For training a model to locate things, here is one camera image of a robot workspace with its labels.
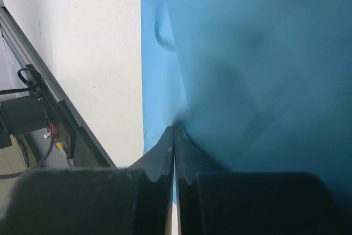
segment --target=purple cable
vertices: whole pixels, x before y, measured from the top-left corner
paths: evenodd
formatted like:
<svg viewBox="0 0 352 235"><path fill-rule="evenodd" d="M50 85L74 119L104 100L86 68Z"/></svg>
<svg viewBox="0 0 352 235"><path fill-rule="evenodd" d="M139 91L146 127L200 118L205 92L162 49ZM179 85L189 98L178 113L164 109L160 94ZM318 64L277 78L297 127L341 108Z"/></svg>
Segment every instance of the purple cable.
<svg viewBox="0 0 352 235"><path fill-rule="evenodd" d="M46 154L44 155L44 157L36 165L34 165L33 167L28 168L27 170L24 170L22 172L18 172L18 173L0 174L0 180L16 178L16 177L20 176L21 174L23 174L24 172L27 172L27 171L29 171L31 169L35 169L35 168L41 167L45 163L46 159L48 159L51 151L53 150L53 147L54 147L54 136L52 134L52 131L50 131L49 149L46 152Z"/></svg>

